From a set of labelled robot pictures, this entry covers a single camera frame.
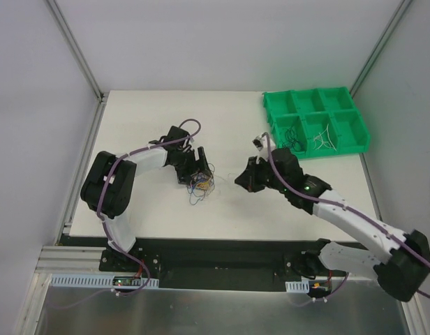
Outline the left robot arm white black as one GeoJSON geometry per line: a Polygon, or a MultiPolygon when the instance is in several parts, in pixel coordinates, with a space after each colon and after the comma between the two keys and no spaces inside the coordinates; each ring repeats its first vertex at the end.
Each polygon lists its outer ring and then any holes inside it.
{"type": "Polygon", "coordinates": [[[185,186],[192,186],[199,175],[212,175],[204,148],[194,149],[191,134],[171,126],[167,135],[135,151],[121,156],[99,152],[82,185],[80,198],[101,221],[109,246],[118,251],[114,261],[123,271],[133,271],[140,257],[132,250],[136,237],[127,214],[134,181],[167,166],[175,169],[177,182],[185,186]]]}

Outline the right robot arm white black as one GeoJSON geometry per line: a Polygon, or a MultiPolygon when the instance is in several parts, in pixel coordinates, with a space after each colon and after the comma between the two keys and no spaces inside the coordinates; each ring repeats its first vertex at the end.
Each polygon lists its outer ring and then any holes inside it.
{"type": "Polygon", "coordinates": [[[349,206],[328,183],[304,173],[288,148],[275,149],[266,158],[250,157],[235,183],[250,193],[276,190],[292,206],[335,225],[363,246],[324,240],[319,251],[306,257],[313,275],[328,269],[359,274],[376,280],[391,297],[409,302],[430,274],[429,241],[422,232],[404,232],[349,206]]]}

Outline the green compartment bin tray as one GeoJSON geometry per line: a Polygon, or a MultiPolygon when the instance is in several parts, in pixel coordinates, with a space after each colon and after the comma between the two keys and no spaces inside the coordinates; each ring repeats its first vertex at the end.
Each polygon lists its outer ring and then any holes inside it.
{"type": "Polygon", "coordinates": [[[371,135],[347,87],[265,92],[272,139],[299,159],[368,151],[371,135]]]}

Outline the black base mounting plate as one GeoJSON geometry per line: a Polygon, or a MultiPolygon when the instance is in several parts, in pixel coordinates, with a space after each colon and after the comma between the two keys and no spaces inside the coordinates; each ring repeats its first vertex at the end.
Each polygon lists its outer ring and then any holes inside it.
{"type": "Polygon", "coordinates": [[[305,252],[314,241],[137,239],[130,255],[143,261],[161,288],[283,292],[302,275],[330,271],[305,252]]]}

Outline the aluminium frame post left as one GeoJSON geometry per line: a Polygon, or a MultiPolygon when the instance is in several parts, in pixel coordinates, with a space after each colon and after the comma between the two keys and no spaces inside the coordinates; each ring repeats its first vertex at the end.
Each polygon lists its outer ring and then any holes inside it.
{"type": "Polygon", "coordinates": [[[72,57],[74,58],[78,68],[80,69],[80,72],[82,73],[87,84],[89,85],[90,89],[95,95],[97,101],[99,103],[105,102],[106,101],[105,92],[101,89],[100,85],[98,84],[89,66],[89,63],[86,60],[81,50],[81,47],[79,46],[73,31],[67,22],[66,16],[63,14],[59,4],[55,0],[45,0],[44,4],[49,10],[53,20],[55,21],[55,24],[57,25],[61,35],[63,36],[64,41],[66,42],[66,45],[72,57]]]}

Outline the aluminium frame post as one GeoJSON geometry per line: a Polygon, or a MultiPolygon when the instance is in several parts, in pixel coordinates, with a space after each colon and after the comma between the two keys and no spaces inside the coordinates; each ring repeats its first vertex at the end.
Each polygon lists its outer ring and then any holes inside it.
{"type": "Polygon", "coordinates": [[[376,44],[374,45],[372,51],[367,57],[362,69],[360,70],[356,80],[350,89],[350,95],[354,98],[361,86],[364,84],[366,78],[372,71],[373,67],[376,65],[377,60],[382,55],[383,51],[387,47],[390,38],[393,36],[394,32],[400,25],[401,21],[405,17],[406,13],[409,11],[410,7],[415,3],[414,0],[402,0],[398,3],[395,11],[393,12],[389,22],[386,24],[383,32],[378,38],[376,44]]]}
{"type": "Polygon", "coordinates": [[[101,89],[100,85],[98,84],[89,66],[89,63],[86,60],[81,50],[81,47],[79,46],[73,31],[67,22],[66,16],[63,14],[59,4],[55,0],[45,0],[44,4],[49,10],[53,20],[55,21],[55,24],[57,25],[61,35],[63,36],[64,41],[66,42],[66,45],[72,57],[74,58],[78,68],[80,69],[80,72],[82,73],[87,84],[89,85],[90,89],[95,95],[97,101],[99,103],[105,102],[106,101],[105,92],[101,89]]]}

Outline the aluminium frame post right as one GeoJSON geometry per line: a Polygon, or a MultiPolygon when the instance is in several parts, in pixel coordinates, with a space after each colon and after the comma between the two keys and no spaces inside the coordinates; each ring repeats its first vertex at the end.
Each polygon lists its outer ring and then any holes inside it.
{"type": "Polygon", "coordinates": [[[372,71],[373,67],[376,65],[377,60],[382,55],[383,51],[387,47],[390,38],[393,36],[394,32],[400,25],[401,21],[405,17],[406,13],[409,11],[410,7],[415,3],[414,0],[402,0],[398,3],[395,11],[393,12],[389,22],[386,24],[383,32],[378,38],[376,44],[374,45],[372,51],[367,57],[362,69],[360,70],[356,80],[350,89],[350,95],[354,98],[361,86],[364,84],[366,78],[372,71]]]}

